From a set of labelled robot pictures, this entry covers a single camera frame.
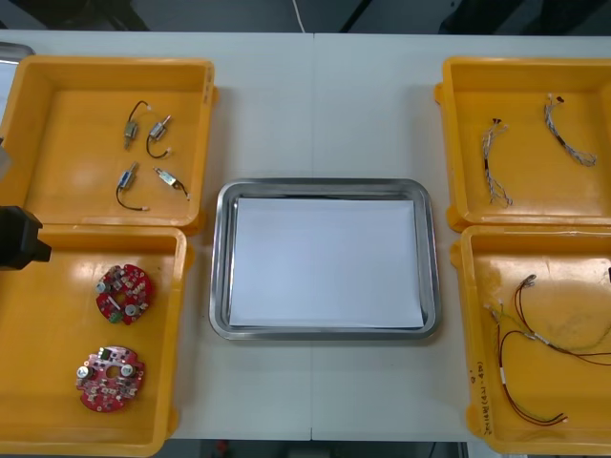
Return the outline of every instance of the white wire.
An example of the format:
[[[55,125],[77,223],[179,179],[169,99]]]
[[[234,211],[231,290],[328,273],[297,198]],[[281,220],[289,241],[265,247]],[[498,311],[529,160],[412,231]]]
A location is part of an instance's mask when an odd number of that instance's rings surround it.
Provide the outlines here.
[[[302,16],[299,14],[299,7],[297,6],[297,0],[293,0],[293,8],[295,9],[295,15],[297,16],[297,22],[299,22],[299,28],[303,33],[306,33],[304,29],[304,23],[302,22]]]

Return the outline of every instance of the black device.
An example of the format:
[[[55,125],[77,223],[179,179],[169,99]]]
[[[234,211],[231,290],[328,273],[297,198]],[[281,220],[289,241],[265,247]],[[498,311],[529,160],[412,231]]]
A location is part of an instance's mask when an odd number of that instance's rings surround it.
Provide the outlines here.
[[[38,239],[41,228],[30,212],[0,207],[0,270],[21,270],[33,260],[49,262],[51,247]]]

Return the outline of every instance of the round circuit board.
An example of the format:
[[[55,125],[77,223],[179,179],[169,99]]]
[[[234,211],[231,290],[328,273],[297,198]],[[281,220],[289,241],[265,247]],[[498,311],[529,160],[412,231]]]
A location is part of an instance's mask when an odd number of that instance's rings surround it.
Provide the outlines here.
[[[76,371],[81,402],[96,412],[114,412],[136,397],[144,379],[144,363],[122,346],[105,346]]]
[[[100,279],[95,291],[97,308],[109,322],[131,324],[151,303],[153,284],[139,267],[115,265]]]

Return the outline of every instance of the red and black wires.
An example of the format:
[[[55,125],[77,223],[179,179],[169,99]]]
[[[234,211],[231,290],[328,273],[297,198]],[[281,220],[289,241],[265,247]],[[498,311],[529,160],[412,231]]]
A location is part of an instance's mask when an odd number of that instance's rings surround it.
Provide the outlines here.
[[[609,366],[611,366],[611,363],[604,363],[604,362],[600,362],[600,361],[593,361],[591,359],[591,358],[596,358],[596,357],[601,357],[601,356],[611,356],[611,352],[588,352],[588,353],[578,352],[578,351],[570,350],[568,348],[564,348],[564,347],[562,347],[560,345],[557,345],[555,343],[551,343],[550,341],[548,341],[547,339],[542,337],[540,334],[538,334],[535,331],[535,329],[528,323],[528,321],[526,319],[526,315],[524,314],[524,304],[522,303],[522,292],[523,292],[523,290],[526,289],[526,288],[529,288],[531,286],[534,286],[536,279],[537,279],[536,275],[529,275],[523,281],[520,282],[520,284],[516,288],[516,291],[514,292],[514,296],[513,296],[514,309],[516,310],[516,314],[517,314],[517,317],[519,319],[519,323],[518,324],[521,323],[523,325],[523,329],[519,329],[519,330],[515,329],[515,330],[512,330],[512,331],[509,331],[501,339],[501,337],[500,337],[501,336],[501,332],[500,332],[500,319],[503,316],[507,316],[507,315],[504,315],[503,310],[502,310],[502,305],[501,305],[500,314],[498,314],[494,310],[492,310],[492,314],[493,314],[493,318],[496,321],[496,341],[498,342],[498,367],[499,367],[499,370],[500,370],[500,379],[501,379],[501,383],[502,383],[502,386],[503,386],[503,391],[505,392],[505,396],[507,397],[507,400],[509,401],[510,406],[512,407],[512,409],[516,412],[516,414],[520,418],[522,418],[523,420],[527,421],[528,423],[531,423],[533,425],[537,425],[537,426],[540,426],[540,427],[552,427],[552,426],[557,425],[559,423],[566,422],[568,420],[568,416],[565,413],[562,412],[562,413],[559,413],[558,415],[555,415],[554,417],[550,417],[550,418],[539,417],[537,415],[534,415],[533,413],[528,412],[524,407],[520,406],[514,400],[514,398],[512,397],[511,392],[510,392],[509,388],[507,387],[507,381],[506,381],[506,378],[505,378],[505,369],[504,369],[504,365],[503,365],[503,348],[505,346],[505,342],[507,341],[507,339],[510,336],[518,335],[518,336],[521,336],[521,337],[523,337],[525,339],[530,339],[532,341],[540,341],[541,343],[543,343],[546,346],[552,348],[553,350],[557,351],[558,353],[569,355],[569,356],[572,356],[574,358],[578,358],[579,360],[584,361],[586,363],[595,364],[595,365],[609,365]]]
[[[568,348],[564,348],[564,347],[562,347],[560,345],[557,345],[555,343],[551,343],[550,341],[548,341],[547,339],[542,337],[540,334],[538,334],[531,327],[531,325],[528,324],[528,322],[526,321],[526,316],[524,315],[524,305],[522,304],[522,290],[524,288],[527,288],[527,287],[530,287],[530,286],[534,286],[536,279],[537,279],[536,275],[529,275],[528,277],[526,277],[526,279],[524,279],[519,284],[519,286],[517,287],[516,292],[514,293],[514,308],[516,309],[517,316],[519,317],[520,321],[524,324],[526,329],[528,329],[528,331],[531,334],[530,336],[526,336],[526,337],[529,337],[531,339],[535,338],[535,339],[541,341],[542,343],[544,343],[545,345],[549,346],[553,350],[556,350],[559,353],[563,353],[565,355],[573,356],[573,357],[578,358],[578,359],[580,359],[582,361],[585,361],[586,363],[594,364],[594,365],[608,365],[608,366],[611,366],[611,363],[604,363],[604,362],[600,362],[600,361],[592,361],[591,359],[589,359],[589,358],[592,358],[592,357],[599,357],[599,356],[611,356],[611,352],[589,352],[589,353],[582,353],[582,352],[576,352],[576,351],[570,350]]]
[[[503,366],[503,347],[505,346],[505,341],[511,335],[520,335],[522,337],[528,338],[522,331],[509,331],[503,339],[498,343],[498,367],[500,369],[500,381],[503,385],[503,391],[505,392],[505,396],[507,396],[507,400],[509,401],[509,405],[512,407],[514,412],[523,420],[527,421],[530,424],[537,425],[539,427],[552,427],[553,425],[557,425],[558,423],[563,423],[568,420],[568,416],[564,413],[559,413],[558,415],[551,418],[542,418],[532,413],[528,412],[524,407],[520,406],[511,393],[509,392],[509,388],[507,387],[507,380],[505,379],[505,369]]]

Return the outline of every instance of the wire bundle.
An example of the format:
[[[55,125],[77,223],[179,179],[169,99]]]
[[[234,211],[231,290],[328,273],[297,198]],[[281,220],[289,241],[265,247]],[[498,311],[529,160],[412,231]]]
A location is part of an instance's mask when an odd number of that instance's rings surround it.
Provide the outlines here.
[[[556,97],[556,99],[554,99],[554,97],[551,94],[548,94],[547,96],[548,96],[548,99],[549,99],[549,103],[547,103],[543,107],[543,111],[545,113],[545,124],[547,125],[549,130],[552,132],[552,134],[554,134],[554,137],[556,138],[558,143],[560,145],[562,145],[562,147],[567,151],[567,153],[569,155],[571,155],[571,157],[574,160],[576,160],[577,162],[579,162],[581,165],[584,165],[586,167],[592,167],[593,165],[596,165],[597,157],[595,155],[591,155],[590,153],[583,153],[581,151],[577,151],[575,148],[573,148],[571,145],[569,145],[564,140],[564,138],[562,138],[562,136],[558,132],[558,129],[556,128],[556,125],[554,124],[554,119],[552,119],[552,111],[558,105],[561,105],[562,103],[564,103],[564,99],[562,97],[560,97],[560,96],[558,96],[558,97]]]
[[[486,181],[488,181],[488,190],[490,191],[490,203],[493,203],[495,199],[500,199],[505,207],[513,205],[514,201],[508,196],[505,188],[493,177],[490,172],[490,150],[493,146],[495,138],[509,129],[507,124],[501,126],[501,120],[493,118],[493,127],[488,129],[482,138],[481,149],[484,155],[484,173],[486,175]]]
[[[514,303],[514,309],[516,310],[517,313],[517,317],[519,319],[519,321],[514,320],[513,317],[506,315],[504,313],[503,307],[501,305],[501,309],[500,312],[497,312],[496,310],[493,310],[492,307],[488,306],[487,308],[489,308],[491,310],[491,313],[493,315],[493,318],[496,322],[496,341],[497,341],[497,356],[498,356],[498,367],[500,370],[500,378],[501,378],[501,382],[503,385],[503,391],[505,392],[505,395],[507,396],[507,400],[509,401],[509,404],[511,405],[512,409],[516,412],[516,414],[522,418],[523,420],[533,424],[533,425],[537,425],[540,427],[551,427],[553,425],[557,425],[559,423],[564,423],[566,421],[568,421],[568,416],[565,413],[559,413],[558,415],[555,415],[554,417],[549,417],[549,418],[544,418],[544,417],[540,417],[538,415],[535,415],[531,412],[529,412],[527,409],[525,409],[523,406],[520,406],[512,397],[509,388],[507,387],[507,381],[505,378],[505,370],[504,370],[504,365],[503,365],[503,348],[505,345],[505,342],[507,340],[507,338],[509,336],[512,335],[519,335],[522,336],[526,339],[530,339],[532,341],[539,341],[543,344],[545,344],[546,346],[552,348],[553,350],[565,354],[565,355],[569,355],[569,356],[573,356],[575,358],[578,358],[586,363],[589,364],[595,364],[595,365],[607,365],[607,366],[611,366],[611,363],[602,363],[599,361],[593,361],[590,358],[592,357],[599,357],[599,356],[611,356],[611,352],[587,352],[587,353],[583,353],[583,352],[578,352],[575,349],[569,349],[566,347],[563,347],[561,345],[558,345],[556,343],[551,343],[550,341],[548,341],[547,339],[545,339],[544,337],[542,337],[540,334],[538,334],[535,329],[533,329],[533,327],[531,325],[529,325],[527,319],[526,319],[526,315],[524,314],[524,305],[522,303],[522,291],[526,288],[529,288],[531,286],[535,285],[535,280],[537,279],[536,275],[529,275],[528,277],[526,277],[523,281],[520,282],[520,284],[518,285],[516,291],[514,292],[513,295],[513,303]],[[519,330],[512,330],[509,331],[508,333],[506,333],[503,338],[500,338],[500,322],[502,318],[510,318],[512,321],[514,321],[519,327]],[[609,334],[609,332],[611,331],[611,328],[607,328],[607,330],[605,331],[605,333],[592,345],[589,345],[588,347],[585,348],[592,348],[593,346],[598,345],[602,339]]]

